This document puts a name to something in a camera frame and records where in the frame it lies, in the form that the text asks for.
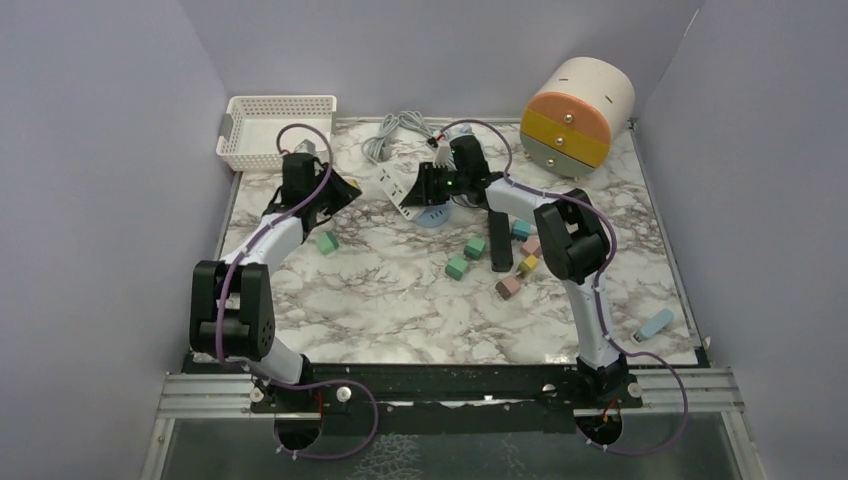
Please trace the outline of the white power strip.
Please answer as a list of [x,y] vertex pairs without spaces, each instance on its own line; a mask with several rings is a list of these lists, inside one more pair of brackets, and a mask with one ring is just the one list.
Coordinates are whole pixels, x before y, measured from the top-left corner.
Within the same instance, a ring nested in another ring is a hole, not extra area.
[[391,165],[379,167],[378,182],[383,192],[405,220],[414,221],[420,215],[417,208],[402,205],[402,201],[408,195],[408,190],[396,177],[396,172]]

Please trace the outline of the teal plug adapter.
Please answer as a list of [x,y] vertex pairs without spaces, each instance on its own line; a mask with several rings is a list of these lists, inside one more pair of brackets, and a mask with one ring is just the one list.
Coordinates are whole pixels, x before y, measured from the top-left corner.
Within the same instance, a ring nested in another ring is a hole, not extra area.
[[525,242],[532,234],[533,226],[531,223],[516,219],[511,227],[511,237],[517,241]]

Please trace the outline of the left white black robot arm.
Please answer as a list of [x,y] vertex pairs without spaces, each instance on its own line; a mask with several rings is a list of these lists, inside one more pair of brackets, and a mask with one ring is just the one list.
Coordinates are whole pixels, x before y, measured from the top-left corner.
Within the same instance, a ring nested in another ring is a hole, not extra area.
[[276,337],[271,277],[313,229],[361,194],[330,162],[308,153],[284,155],[282,182],[256,230],[221,259],[194,267],[191,350],[277,384],[276,396],[290,410],[309,406],[315,386],[308,360]]

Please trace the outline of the green plug adapter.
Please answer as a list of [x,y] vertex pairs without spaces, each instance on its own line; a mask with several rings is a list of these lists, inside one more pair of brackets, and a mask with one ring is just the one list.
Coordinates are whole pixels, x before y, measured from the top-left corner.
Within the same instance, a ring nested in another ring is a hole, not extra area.
[[331,231],[319,234],[316,237],[315,243],[318,251],[324,256],[330,255],[337,251],[340,247],[337,236]]
[[456,255],[451,257],[445,268],[445,274],[453,280],[462,280],[469,269],[469,261],[465,256]]
[[472,260],[479,260],[485,253],[487,242],[478,236],[472,236],[463,248],[463,254]]

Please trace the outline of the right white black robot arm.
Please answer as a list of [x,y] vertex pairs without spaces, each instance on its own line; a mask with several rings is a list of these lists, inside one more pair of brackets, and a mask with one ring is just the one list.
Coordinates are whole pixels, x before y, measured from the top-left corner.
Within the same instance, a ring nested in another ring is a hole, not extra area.
[[613,246],[603,215],[581,189],[544,192],[492,171],[473,135],[430,138],[427,144],[434,158],[419,165],[402,206],[435,206],[464,196],[474,206],[533,225],[545,265],[569,297],[578,335],[578,396],[589,406],[604,405],[616,395],[628,367],[608,338],[604,270]]

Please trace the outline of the pink plug adapter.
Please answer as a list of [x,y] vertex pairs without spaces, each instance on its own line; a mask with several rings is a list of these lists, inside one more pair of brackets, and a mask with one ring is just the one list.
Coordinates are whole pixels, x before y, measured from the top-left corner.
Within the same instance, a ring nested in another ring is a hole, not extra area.
[[521,290],[522,282],[517,276],[506,276],[495,284],[496,293],[504,300],[514,297]]
[[529,237],[521,246],[520,252],[525,257],[534,256],[540,258],[542,256],[542,246],[537,236]]

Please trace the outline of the round blue socket hub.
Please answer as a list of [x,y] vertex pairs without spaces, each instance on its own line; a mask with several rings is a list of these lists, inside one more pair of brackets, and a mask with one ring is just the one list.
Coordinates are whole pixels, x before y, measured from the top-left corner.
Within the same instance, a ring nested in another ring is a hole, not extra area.
[[452,214],[450,203],[425,207],[414,223],[422,228],[433,229],[444,225]]

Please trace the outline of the black power strip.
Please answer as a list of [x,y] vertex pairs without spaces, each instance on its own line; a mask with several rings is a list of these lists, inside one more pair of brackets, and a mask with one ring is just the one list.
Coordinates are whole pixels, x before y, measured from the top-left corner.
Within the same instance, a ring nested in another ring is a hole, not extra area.
[[508,215],[489,211],[488,232],[491,269],[498,273],[510,271],[513,267],[513,251]]

